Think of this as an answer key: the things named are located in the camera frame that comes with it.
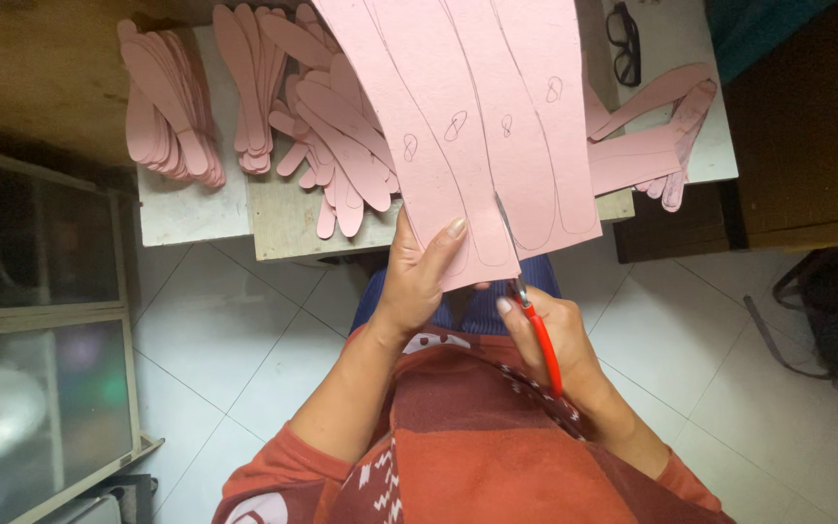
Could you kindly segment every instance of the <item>forearm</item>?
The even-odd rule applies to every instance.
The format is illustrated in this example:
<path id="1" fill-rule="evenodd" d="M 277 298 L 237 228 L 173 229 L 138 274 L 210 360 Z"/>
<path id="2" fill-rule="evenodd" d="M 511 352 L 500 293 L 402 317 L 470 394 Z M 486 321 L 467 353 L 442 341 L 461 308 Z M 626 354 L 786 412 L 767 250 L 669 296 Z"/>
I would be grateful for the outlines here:
<path id="1" fill-rule="evenodd" d="M 669 448 L 629 407 L 599 366 L 584 380 L 590 382 L 586 384 L 590 393 L 569 400 L 584 415 L 591 440 L 647 476 L 658 478 L 668 465 Z"/>
<path id="2" fill-rule="evenodd" d="M 309 446 L 351 462 L 367 451 L 407 337 L 371 318 L 290 420 Z"/>

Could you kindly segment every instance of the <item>white table surface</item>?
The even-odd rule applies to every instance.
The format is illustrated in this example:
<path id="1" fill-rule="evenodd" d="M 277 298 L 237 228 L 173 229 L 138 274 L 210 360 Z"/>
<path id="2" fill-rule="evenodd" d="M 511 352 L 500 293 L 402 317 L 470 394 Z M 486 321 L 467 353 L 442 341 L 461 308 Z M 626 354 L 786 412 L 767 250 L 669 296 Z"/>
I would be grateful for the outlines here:
<path id="1" fill-rule="evenodd" d="M 597 1 L 602 1 L 605 12 L 610 12 L 615 3 L 614 0 Z M 639 26 L 644 84 L 669 69 L 693 62 L 706 62 L 716 69 L 703 0 L 628 0 L 627 6 Z M 238 153 L 232 147 L 238 119 L 238 91 L 218 53 L 212 28 L 197 27 L 193 34 L 209 81 L 212 117 L 226 184 L 218 190 L 209 190 L 202 184 L 170 180 L 139 165 L 141 227 L 148 247 L 254 233 L 248 175 L 241 171 Z M 617 51 L 618 48 L 610 46 L 611 58 Z M 617 87 L 620 101 L 628 100 L 639 89 Z M 626 132 L 667 123 L 669 117 L 670 104 L 626 125 Z M 721 89 L 693 146 L 688 176 L 691 183 L 739 176 Z"/>
<path id="2" fill-rule="evenodd" d="M 602 0 L 606 13 L 621 0 Z M 713 67 L 716 75 L 716 57 L 710 41 L 704 0 L 625 0 L 629 15 L 639 27 L 642 51 L 643 83 L 636 88 L 616 84 L 620 103 L 632 98 L 650 81 L 678 66 L 703 62 Z M 610 45 L 611 60 L 619 48 Z M 717 80 L 716 97 L 710 105 L 707 119 L 700 129 L 691 150 L 687 177 L 691 184 L 713 182 L 739 177 L 733 141 L 726 121 L 723 88 Z M 626 133 L 643 131 L 671 118 L 671 104 L 649 111 L 626 125 Z"/>

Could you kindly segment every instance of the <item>bag strap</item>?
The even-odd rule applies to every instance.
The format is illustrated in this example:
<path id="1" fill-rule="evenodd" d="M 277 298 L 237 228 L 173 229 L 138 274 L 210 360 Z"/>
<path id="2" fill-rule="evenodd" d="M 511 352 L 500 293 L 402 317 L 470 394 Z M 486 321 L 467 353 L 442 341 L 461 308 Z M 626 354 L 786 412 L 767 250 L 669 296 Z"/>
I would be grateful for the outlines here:
<path id="1" fill-rule="evenodd" d="M 771 336 L 771 332 L 768 331 L 768 324 L 762 319 L 762 315 L 759 314 L 759 311 L 755 309 L 755 301 L 752 300 L 752 297 L 749 295 L 745 295 L 742 297 L 742 301 L 746 303 L 746 309 L 749 310 L 749 314 L 752 315 L 752 322 L 755 323 L 755 327 L 759 328 L 759 333 L 762 334 L 762 338 L 765 341 L 765 345 L 768 346 L 768 351 L 771 353 L 771 356 L 774 357 L 774 360 L 778 361 L 783 365 L 786 369 L 797 373 L 798 375 L 804 375 L 805 377 L 810 378 L 817 378 L 820 380 L 832 380 L 834 376 L 829 371 L 823 374 L 820 373 L 807 373 L 806 371 L 801 371 L 796 367 L 792 366 L 788 363 L 788 361 L 784 360 L 784 357 L 781 356 L 781 351 L 778 351 L 777 345 L 774 344 L 774 338 Z"/>
<path id="2" fill-rule="evenodd" d="M 743 302 L 746 303 L 746 309 L 749 310 L 749 314 L 752 316 L 752 322 L 755 323 L 755 327 L 759 329 L 759 333 L 762 335 L 762 339 L 765 341 L 765 345 L 768 346 L 768 352 L 771 353 L 771 356 L 774 357 L 774 360 L 776 360 L 778 363 L 783 365 L 785 367 L 785 369 L 793 371 L 794 373 L 797 373 L 798 375 L 803 375 L 803 376 L 809 377 L 809 378 L 816 378 L 818 380 L 831 380 L 832 381 L 832 387 L 836 388 L 836 390 L 838 391 L 838 377 L 834 376 L 831 372 L 828 371 L 828 372 L 822 373 L 822 374 L 821 373 L 807 373 L 806 371 L 801 371 L 800 369 L 797 369 L 793 365 L 789 364 L 788 361 L 784 360 L 784 356 L 781 355 L 781 351 L 778 351 L 777 345 L 774 344 L 774 338 L 771 336 L 771 332 L 768 330 L 768 324 L 765 323 L 765 321 L 762 319 L 762 315 L 759 314 L 759 311 L 755 308 L 755 301 L 752 300 L 752 297 L 749 296 L 749 295 L 745 295 L 742 298 L 742 300 L 743 300 Z"/>
<path id="3" fill-rule="evenodd" d="M 780 280 L 774 283 L 774 287 L 772 287 L 771 294 L 774 296 L 774 301 L 778 304 L 781 304 L 783 308 L 787 308 L 789 310 L 794 311 L 806 311 L 804 306 L 798 306 L 797 304 L 791 304 L 790 302 L 785 302 L 784 298 L 792 295 L 798 295 L 800 293 L 800 286 L 792 287 L 791 289 L 785 291 L 785 288 L 796 278 L 800 277 L 806 272 L 807 267 L 813 265 L 814 262 L 817 261 L 818 258 L 825 252 L 825 249 L 815 249 L 811 251 L 807 256 L 804 257 L 803 260 L 797 263 L 796 266 L 790 269 Z"/>

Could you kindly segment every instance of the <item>scissors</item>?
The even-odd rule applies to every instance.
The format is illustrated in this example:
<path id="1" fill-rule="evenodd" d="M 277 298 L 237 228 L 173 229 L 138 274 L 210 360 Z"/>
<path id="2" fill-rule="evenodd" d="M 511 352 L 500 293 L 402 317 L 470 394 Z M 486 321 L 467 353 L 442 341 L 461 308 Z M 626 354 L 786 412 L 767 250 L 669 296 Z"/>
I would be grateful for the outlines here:
<path id="1" fill-rule="evenodd" d="M 509 233 L 509 241 L 513 244 L 513 253 L 516 254 L 516 259 L 519 259 L 519 252 L 516 251 L 516 239 L 513 237 L 513 230 L 509 228 L 509 219 L 506 218 L 506 210 L 503 209 L 503 202 L 500 200 L 500 195 L 494 191 L 496 197 L 496 207 L 500 209 L 500 216 L 503 217 L 503 224 L 506 225 L 506 231 Z M 538 339 L 538 345 L 542 349 L 542 356 L 545 357 L 545 368 L 548 371 L 548 378 L 551 380 L 551 396 L 554 398 L 561 398 L 562 396 L 562 373 L 558 369 L 558 358 L 555 356 L 555 347 L 551 345 L 551 339 L 548 337 L 548 329 L 545 328 L 545 322 L 542 317 L 535 312 L 535 306 L 529 302 L 526 296 L 526 280 L 522 279 L 522 273 L 515 279 L 509 281 L 509 288 L 512 290 L 516 302 L 522 307 L 522 311 L 526 314 L 526 318 L 532 324 L 535 330 L 535 337 Z"/>

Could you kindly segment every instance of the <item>hand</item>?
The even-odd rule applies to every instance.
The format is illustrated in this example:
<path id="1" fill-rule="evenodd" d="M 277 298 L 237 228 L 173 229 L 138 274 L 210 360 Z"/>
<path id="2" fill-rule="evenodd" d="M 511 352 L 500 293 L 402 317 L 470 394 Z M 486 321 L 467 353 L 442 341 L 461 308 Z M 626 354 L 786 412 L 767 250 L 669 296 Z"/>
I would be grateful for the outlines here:
<path id="1" fill-rule="evenodd" d="M 466 236 L 467 221 L 456 218 L 423 253 L 413 236 L 406 208 L 400 208 L 397 232 L 390 245 L 387 280 L 371 323 L 395 336 L 415 335 L 441 302 L 441 277 Z"/>
<path id="2" fill-rule="evenodd" d="M 584 330 L 584 321 L 577 304 L 570 300 L 552 298 L 540 289 L 526 288 L 526 295 L 535 307 L 555 347 L 558 368 L 562 373 L 564 395 L 576 406 L 602 401 L 610 393 L 609 381 L 599 368 L 599 360 Z M 501 296 L 496 309 L 503 317 L 509 337 L 516 344 L 530 375 L 548 386 L 545 358 L 535 337 L 535 331 L 522 307 L 515 300 Z"/>

